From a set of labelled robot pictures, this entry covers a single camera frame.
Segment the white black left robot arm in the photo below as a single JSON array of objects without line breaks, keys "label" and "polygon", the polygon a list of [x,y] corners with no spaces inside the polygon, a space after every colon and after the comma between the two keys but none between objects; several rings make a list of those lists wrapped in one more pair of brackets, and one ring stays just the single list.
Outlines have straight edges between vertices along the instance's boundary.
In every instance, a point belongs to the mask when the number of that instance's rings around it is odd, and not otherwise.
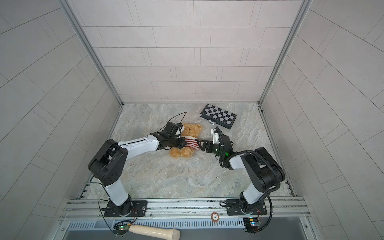
[{"label": "white black left robot arm", "polygon": [[98,179],[109,196],[112,211],[125,217],[131,213],[131,196],[121,181],[126,161],[144,154],[166,148],[184,147],[185,138],[181,136],[184,126],[181,123],[167,122],[160,132],[154,132],[136,140],[116,142],[105,141],[88,165],[93,177]]}]

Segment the tan plush teddy bear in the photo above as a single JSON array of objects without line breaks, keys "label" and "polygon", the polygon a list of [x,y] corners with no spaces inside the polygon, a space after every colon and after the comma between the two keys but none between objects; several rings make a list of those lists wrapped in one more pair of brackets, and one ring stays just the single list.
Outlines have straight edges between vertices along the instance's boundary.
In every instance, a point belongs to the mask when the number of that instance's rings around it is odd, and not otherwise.
[{"label": "tan plush teddy bear", "polygon": [[203,130],[200,124],[183,124],[183,131],[181,136],[184,137],[185,145],[182,148],[172,148],[170,156],[174,159],[190,158],[195,151],[200,149],[198,144],[198,137]]}]

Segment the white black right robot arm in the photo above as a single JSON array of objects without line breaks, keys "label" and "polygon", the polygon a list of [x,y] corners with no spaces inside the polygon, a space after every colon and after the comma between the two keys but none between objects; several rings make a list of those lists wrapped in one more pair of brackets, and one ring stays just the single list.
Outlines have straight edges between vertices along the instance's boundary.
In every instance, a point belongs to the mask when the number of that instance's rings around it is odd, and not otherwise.
[{"label": "white black right robot arm", "polygon": [[222,168],[247,171],[251,183],[240,193],[239,206],[245,214],[256,212],[258,205],[263,204],[286,179],[283,169],[264,147],[235,152],[233,142],[218,127],[212,129],[211,134],[211,141],[197,141],[200,149],[218,157]]}]

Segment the red white striped knit sweater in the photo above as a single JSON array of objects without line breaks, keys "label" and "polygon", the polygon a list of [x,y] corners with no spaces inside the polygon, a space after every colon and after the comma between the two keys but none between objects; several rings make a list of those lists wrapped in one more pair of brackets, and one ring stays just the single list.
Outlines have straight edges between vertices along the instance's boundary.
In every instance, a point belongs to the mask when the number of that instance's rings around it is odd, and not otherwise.
[{"label": "red white striped knit sweater", "polygon": [[194,151],[197,151],[200,149],[200,146],[198,144],[198,140],[195,137],[185,136],[184,137],[184,148],[190,148]]}]

